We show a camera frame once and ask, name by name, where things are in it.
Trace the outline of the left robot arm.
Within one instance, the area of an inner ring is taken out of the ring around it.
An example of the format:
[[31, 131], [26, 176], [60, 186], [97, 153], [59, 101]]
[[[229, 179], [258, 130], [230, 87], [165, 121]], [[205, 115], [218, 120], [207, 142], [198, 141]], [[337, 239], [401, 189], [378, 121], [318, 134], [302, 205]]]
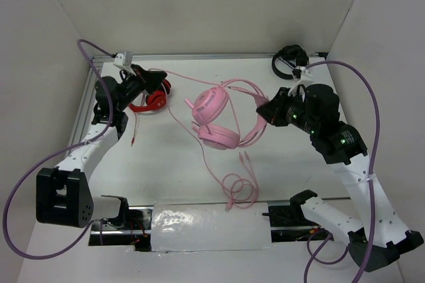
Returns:
[[107, 219], [116, 229], [131, 221], [128, 200], [113, 195], [92, 196], [89, 179], [109, 149], [124, 134], [126, 108], [140, 95], [159, 91], [164, 71], [144, 70], [136, 64], [121, 70], [122, 80], [103, 76], [95, 84], [94, 118], [82, 145], [56, 167], [42, 168], [36, 180], [36, 219], [40, 223], [83, 228]]

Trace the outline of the red headphones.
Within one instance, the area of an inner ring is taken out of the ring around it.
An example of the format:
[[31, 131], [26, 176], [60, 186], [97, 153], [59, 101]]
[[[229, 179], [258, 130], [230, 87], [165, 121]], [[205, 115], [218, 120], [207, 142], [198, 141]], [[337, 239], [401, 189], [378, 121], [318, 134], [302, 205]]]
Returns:
[[140, 105], [131, 103], [130, 110], [135, 113], [152, 112], [162, 109], [167, 103], [167, 97], [171, 92], [171, 84], [164, 80], [161, 86], [151, 95], [143, 94]]

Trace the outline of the white taped sheet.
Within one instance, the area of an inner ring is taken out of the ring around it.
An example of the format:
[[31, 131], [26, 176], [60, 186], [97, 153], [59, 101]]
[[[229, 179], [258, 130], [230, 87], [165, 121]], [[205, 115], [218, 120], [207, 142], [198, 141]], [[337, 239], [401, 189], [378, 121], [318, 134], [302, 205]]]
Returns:
[[268, 205], [225, 210], [225, 204], [156, 205], [151, 217], [155, 252], [262, 250], [272, 247]]

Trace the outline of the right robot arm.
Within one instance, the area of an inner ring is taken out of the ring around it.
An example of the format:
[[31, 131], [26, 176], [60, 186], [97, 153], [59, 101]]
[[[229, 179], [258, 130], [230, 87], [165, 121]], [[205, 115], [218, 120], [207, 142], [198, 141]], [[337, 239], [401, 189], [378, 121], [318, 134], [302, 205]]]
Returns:
[[367, 272], [388, 266], [423, 244], [422, 235], [399, 219], [377, 177], [369, 174], [367, 147], [359, 132], [339, 119], [339, 97], [330, 86], [312, 84], [294, 94], [282, 87], [256, 111], [273, 126], [292, 124], [309, 134], [313, 148], [340, 178], [360, 217], [353, 219], [305, 190], [290, 199], [294, 223], [311, 221], [324, 227], [347, 246], [357, 265], [369, 258]]

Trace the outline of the black headphones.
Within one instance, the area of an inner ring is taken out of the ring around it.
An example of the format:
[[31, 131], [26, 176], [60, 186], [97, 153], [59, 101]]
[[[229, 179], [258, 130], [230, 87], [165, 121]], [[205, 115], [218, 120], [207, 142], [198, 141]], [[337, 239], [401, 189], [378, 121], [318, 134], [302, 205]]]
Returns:
[[[289, 66], [292, 73], [286, 74], [278, 69], [276, 61], [282, 61], [286, 66]], [[307, 53], [299, 45], [288, 45], [280, 49], [272, 57], [272, 71], [273, 73], [284, 80], [300, 79], [301, 67], [309, 64], [309, 57]]]

